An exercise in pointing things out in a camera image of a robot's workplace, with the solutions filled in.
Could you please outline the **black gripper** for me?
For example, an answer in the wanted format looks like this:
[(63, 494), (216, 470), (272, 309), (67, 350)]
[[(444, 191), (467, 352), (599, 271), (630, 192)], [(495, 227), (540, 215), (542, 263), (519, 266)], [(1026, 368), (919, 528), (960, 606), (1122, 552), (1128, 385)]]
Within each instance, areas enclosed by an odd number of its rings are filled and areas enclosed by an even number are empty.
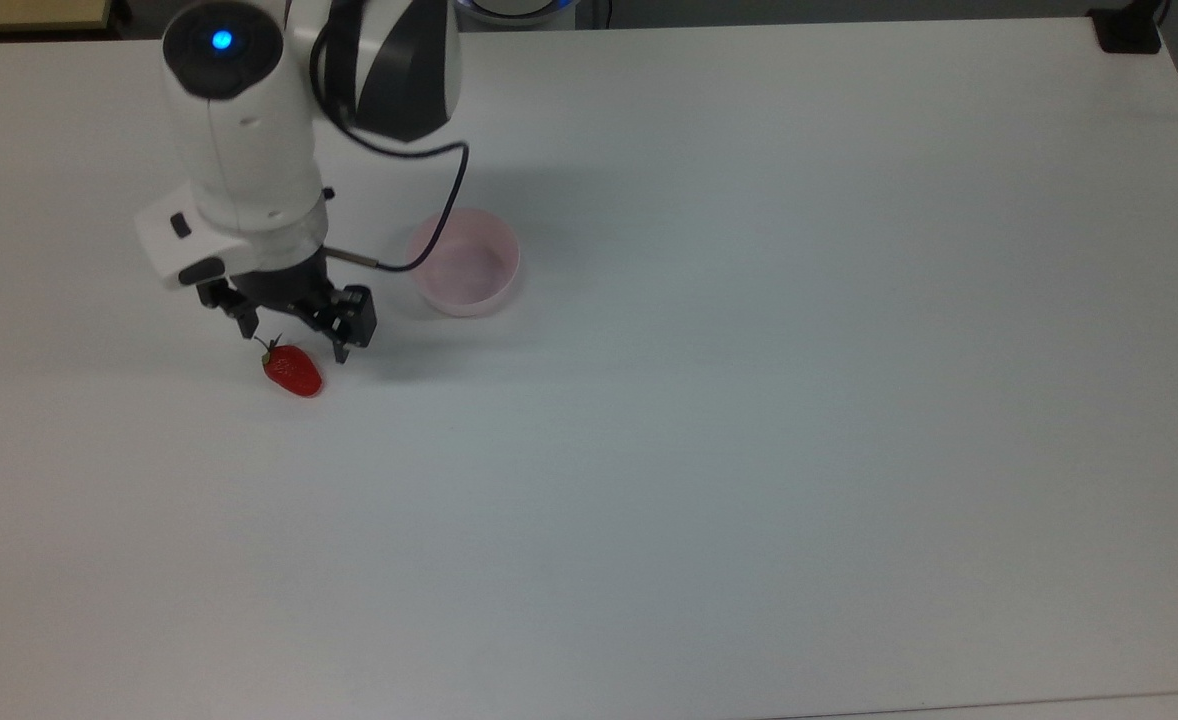
[(254, 341), (260, 309), (294, 316), (311, 331), (327, 337), (338, 365), (348, 363), (352, 346), (369, 346), (378, 325), (369, 288), (333, 284), (327, 275), (327, 256), (320, 250), (273, 272), (204, 280), (196, 284), (196, 291), (201, 306), (219, 309), (236, 322), (243, 341)]

